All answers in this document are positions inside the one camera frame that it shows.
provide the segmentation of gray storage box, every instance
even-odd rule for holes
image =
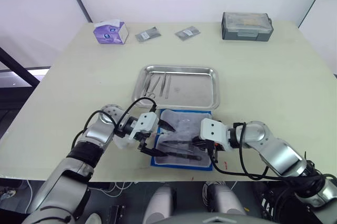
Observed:
[[[222,39],[240,41],[268,41],[274,28],[267,13],[224,12]]]

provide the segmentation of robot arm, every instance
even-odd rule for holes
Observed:
[[[117,105],[106,105],[102,111],[110,114],[114,121],[119,121],[124,113]],[[115,134],[122,138],[128,135],[129,139],[140,141],[138,149],[141,152],[152,156],[166,155],[146,147],[145,140],[157,124],[174,130],[159,120],[154,112],[143,113],[139,119],[126,114],[118,123],[118,129],[108,116],[100,113],[97,121],[86,129],[75,147],[41,186],[28,209],[31,215],[23,223],[75,223],[90,197],[87,183]]]
[[[200,138],[219,144],[214,151],[232,151],[240,147],[242,139],[244,148],[256,150],[262,161],[279,177],[309,177],[321,175],[311,161],[307,161],[296,152],[286,141],[276,138],[269,128],[260,121],[246,124],[244,133],[242,123],[233,126],[211,119],[201,122]],[[297,198],[303,203],[317,208],[337,198],[337,187],[327,178],[321,176],[318,180],[289,180]]]

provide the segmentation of purple tissue box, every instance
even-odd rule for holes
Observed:
[[[128,36],[125,23],[120,22],[119,27],[109,24],[109,21],[97,24],[94,34],[101,44],[124,44]]]

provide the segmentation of white table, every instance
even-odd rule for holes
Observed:
[[[174,33],[196,26],[201,34],[182,42]],[[128,23],[125,45],[101,45],[86,24],[56,60],[0,140],[1,177],[45,180],[68,154],[74,135],[103,105],[124,108],[140,69],[148,64],[199,65],[217,70],[225,123],[260,120],[273,134],[336,174],[337,80],[290,22],[274,22],[268,42],[223,41],[220,23]],[[162,36],[140,44],[135,34],[157,26]],[[133,114],[144,110],[134,109]],[[149,147],[153,140],[148,140]],[[220,153],[219,166],[242,171],[238,151]],[[244,150],[249,172],[264,163]],[[92,181],[248,180],[217,171],[150,166],[150,157],[112,143]]]

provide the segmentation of metal tray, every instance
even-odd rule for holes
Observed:
[[[218,80],[217,72],[208,67],[148,65],[140,71],[132,100],[148,96],[159,109],[211,111],[220,103]],[[149,100],[137,103],[142,108],[151,105]]]

